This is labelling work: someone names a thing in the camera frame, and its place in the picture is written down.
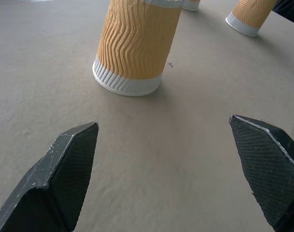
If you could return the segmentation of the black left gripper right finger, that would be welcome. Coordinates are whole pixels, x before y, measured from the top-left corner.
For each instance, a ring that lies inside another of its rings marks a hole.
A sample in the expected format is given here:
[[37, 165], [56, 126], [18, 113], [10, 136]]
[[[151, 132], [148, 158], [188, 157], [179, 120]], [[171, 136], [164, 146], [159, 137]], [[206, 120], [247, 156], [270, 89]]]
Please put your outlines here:
[[229, 120], [244, 176], [268, 224], [294, 232], [294, 140], [264, 121]]

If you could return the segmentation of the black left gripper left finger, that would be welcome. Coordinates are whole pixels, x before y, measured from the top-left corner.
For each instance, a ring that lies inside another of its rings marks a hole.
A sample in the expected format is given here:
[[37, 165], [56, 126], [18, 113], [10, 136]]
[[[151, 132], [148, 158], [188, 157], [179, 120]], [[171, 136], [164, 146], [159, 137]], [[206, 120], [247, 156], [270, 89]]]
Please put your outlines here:
[[0, 208], [0, 232], [74, 231], [89, 186], [99, 125], [61, 133]]

